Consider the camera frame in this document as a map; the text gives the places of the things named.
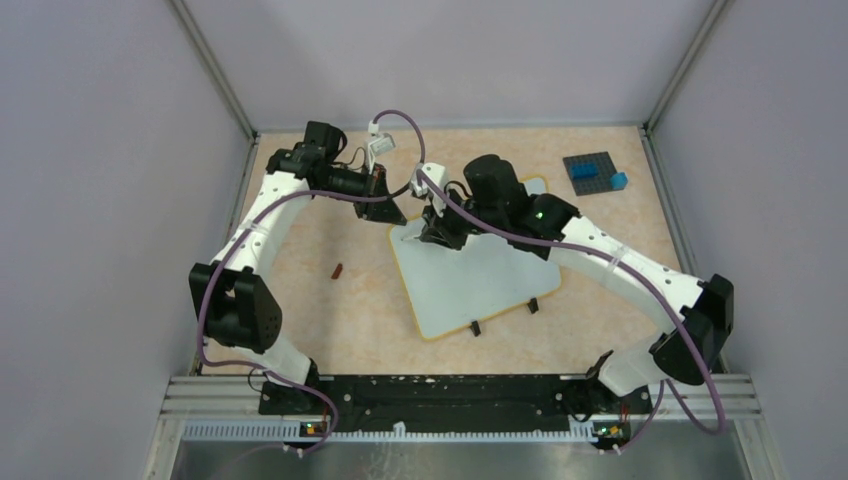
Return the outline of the yellow framed whiteboard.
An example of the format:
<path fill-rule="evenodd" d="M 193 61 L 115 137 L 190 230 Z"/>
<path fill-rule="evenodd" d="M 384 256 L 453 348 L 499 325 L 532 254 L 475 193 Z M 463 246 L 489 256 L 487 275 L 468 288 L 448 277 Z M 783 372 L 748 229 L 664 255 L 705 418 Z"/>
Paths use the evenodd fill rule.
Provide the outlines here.
<path fill-rule="evenodd" d="M 471 327 L 562 286 L 560 268 L 493 234 L 472 235 L 462 250 L 402 241 L 421 232 L 419 216 L 388 229 L 388 242 L 419 335 L 432 341 Z"/>

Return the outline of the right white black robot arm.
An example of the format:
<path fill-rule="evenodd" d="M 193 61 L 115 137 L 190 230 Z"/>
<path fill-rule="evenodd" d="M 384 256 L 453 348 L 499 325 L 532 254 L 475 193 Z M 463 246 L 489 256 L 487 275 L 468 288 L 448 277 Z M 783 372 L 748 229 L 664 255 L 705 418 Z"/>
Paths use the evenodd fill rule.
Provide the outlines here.
<path fill-rule="evenodd" d="M 419 165 L 410 179 L 428 200 L 422 239 L 460 250 L 472 235 L 493 234 L 512 248 L 574 270 L 627 300 L 656 326 L 635 345 L 604 354 L 590 369 L 589 404 L 612 412 L 628 394 L 665 380 L 707 387 L 709 373 L 734 326 L 733 283 L 701 279 L 665 266 L 603 231 L 579 209 L 550 193 L 532 193 L 513 165 L 495 154 L 468 163 L 468 197 L 448 187 L 446 169 Z"/>

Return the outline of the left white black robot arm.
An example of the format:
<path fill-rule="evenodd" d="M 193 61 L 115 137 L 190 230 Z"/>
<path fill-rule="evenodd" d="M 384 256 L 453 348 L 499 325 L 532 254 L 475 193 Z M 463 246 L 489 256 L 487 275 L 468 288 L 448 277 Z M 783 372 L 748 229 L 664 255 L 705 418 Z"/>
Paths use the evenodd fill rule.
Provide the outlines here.
<path fill-rule="evenodd" d="M 283 387 L 283 401 L 302 414 L 317 407 L 321 388 L 310 379 L 312 360 L 283 336 L 282 309 L 265 280 L 288 231 L 316 197 L 350 202 L 364 220 L 406 222 L 388 189 L 386 169 L 376 161 L 395 148 L 392 136 L 371 122 L 357 169 L 338 160 L 347 144 L 341 129 L 308 122 L 301 141 L 270 156 L 259 192 L 225 247 L 189 273 L 201 363 L 216 364 L 206 356 L 206 342 L 238 351 L 237 365 L 265 373 Z"/>

